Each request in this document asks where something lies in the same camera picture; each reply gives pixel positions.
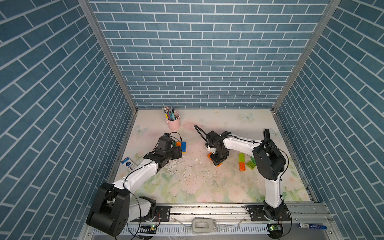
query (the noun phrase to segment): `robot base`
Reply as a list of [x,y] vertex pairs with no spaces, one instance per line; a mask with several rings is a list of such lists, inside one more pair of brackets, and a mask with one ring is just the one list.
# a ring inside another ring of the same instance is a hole
[[265,219],[269,221],[278,220],[279,222],[291,220],[288,208],[283,203],[281,203],[281,205],[275,209],[272,209],[267,204],[248,205],[247,210],[249,211],[249,216],[251,217],[251,221],[253,222],[264,221]]

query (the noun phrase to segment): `small package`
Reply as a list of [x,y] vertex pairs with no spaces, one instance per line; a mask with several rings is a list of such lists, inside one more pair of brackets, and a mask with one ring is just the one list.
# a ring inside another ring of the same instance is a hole
[[137,165],[131,159],[129,159],[129,157],[121,161],[121,164],[125,166],[129,172],[132,172],[137,167]]

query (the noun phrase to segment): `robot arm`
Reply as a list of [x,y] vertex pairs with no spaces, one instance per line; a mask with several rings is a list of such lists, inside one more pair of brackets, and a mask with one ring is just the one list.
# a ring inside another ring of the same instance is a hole
[[256,161],[257,170],[265,178],[265,216],[276,219],[283,209],[283,202],[280,197],[279,179],[285,169],[286,160],[275,143],[269,138],[269,131],[264,132],[264,140],[252,140],[239,138],[230,132],[223,132],[218,135],[214,131],[206,134],[201,128],[195,125],[199,134],[207,141],[206,148],[212,154],[210,158],[214,165],[221,164],[229,156],[229,150],[237,150],[253,156]]
[[173,147],[173,142],[169,133],[164,134],[159,138],[159,144],[154,151],[147,153],[135,170],[112,184],[103,183],[96,192],[86,223],[116,237],[127,222],[140,216],[144,220],[152,219],[156,201],[139,197],[139,203],[135,200],[130,202],[131,193],[134,193],[170,160],[182,157],[181,147]]

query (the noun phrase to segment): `brick wall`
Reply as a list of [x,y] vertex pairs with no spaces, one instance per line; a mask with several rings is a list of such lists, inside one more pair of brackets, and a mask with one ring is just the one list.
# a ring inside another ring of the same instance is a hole
[[278,110],[345,239],[383,239],[383,11],[342,0]]
[[271,108],[328,0],[91,0],[140,108]]
[[0,1],[0,239],[78,237],[131,115],[76,0]]

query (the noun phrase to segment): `orange lego brick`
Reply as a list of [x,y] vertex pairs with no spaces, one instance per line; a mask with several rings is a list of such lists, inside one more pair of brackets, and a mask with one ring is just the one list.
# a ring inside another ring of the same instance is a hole
[[211,155],[212,155],[212,153],[208,154],[207,157],[209,158],[209,160],[212,161]]
[[239,170],[245,171],[245,162],[239,162]]

